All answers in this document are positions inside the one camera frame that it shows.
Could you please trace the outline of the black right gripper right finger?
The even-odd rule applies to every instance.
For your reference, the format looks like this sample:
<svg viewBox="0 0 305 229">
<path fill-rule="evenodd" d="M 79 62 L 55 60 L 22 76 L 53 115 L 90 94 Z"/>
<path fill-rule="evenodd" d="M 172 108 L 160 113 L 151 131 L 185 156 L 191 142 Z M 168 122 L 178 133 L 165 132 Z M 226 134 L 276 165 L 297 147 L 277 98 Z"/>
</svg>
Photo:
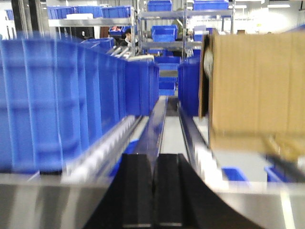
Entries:
<svg viewBox="0 0 305 229">
<path fill-rule="evenodd" d="M 214 193 L 182 154 L 158 156 L 153 186 L 156 229 L 257 228 Z"/>
</svg>

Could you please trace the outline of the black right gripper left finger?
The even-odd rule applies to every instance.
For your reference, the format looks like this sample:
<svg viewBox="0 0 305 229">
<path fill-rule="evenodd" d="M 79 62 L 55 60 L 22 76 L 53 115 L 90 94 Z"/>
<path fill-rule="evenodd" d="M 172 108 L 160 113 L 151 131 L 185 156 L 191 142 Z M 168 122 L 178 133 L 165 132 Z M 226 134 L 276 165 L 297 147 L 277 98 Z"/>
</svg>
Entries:
<svg viewBox="0 0 305 229">
<path fill-rule="evenodd" d="M 152 174 L 147 155 L 123 154 L 114 180 L 83 227 L 152 229 L 152 200 Z"/>
</svg>

